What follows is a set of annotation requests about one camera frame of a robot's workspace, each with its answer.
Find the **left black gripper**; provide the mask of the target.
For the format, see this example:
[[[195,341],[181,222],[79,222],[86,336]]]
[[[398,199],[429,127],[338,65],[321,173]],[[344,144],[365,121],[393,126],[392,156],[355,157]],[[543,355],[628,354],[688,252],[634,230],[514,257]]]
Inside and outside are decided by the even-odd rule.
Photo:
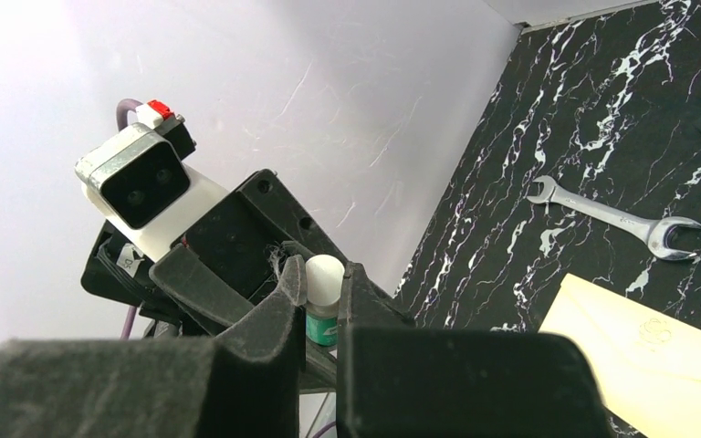
[[[251,302],[274,289],[270,257],[286,241],[307,248],[306,259],[348,261],[269,169],[252,173],[178,240],[189,249],[171,249],[150,268],[150,279],[211,336],[234,326],[254,309]]]

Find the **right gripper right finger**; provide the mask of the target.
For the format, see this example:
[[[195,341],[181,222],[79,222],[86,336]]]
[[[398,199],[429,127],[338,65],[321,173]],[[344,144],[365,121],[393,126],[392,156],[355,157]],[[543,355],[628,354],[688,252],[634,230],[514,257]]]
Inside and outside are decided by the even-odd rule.
[[[350,263],[340,295],[340,437],[608,437],[597,382],[559,335],[418,328]]]

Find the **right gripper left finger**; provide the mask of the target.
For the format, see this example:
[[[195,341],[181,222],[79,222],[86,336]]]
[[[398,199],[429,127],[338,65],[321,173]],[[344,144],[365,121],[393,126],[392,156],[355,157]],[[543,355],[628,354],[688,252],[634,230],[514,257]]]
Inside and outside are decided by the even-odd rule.
[[[296,437],[306,267],[215,337],[0,346],[0,437]]]

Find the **green glue stick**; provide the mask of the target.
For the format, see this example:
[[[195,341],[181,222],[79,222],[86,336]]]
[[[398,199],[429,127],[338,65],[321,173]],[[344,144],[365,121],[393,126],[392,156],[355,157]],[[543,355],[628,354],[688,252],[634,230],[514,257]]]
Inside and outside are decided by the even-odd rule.
[[[332,255],[314,255],[306,262],[308,301],[307,337],[322,347],[338,338],[338,315],[345,265]]]

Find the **cream paper envelope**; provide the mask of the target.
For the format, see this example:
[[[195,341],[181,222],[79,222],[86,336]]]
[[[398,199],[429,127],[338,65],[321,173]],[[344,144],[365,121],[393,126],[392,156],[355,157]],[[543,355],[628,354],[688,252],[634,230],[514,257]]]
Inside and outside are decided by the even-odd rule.
[[[573,341],[606,408],[647,437],[701,437],[701,329],[574,275],[540,327]]]

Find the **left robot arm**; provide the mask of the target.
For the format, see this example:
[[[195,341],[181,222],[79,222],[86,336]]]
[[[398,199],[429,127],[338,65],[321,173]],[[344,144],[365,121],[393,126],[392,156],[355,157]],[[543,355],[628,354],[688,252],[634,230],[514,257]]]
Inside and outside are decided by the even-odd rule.
[[[204,181],[141,230],[108,218],[81,284],[190,335],[217,335],[274,291],[279,264],[295,254],[348,261],[265,169],[231,192]]]

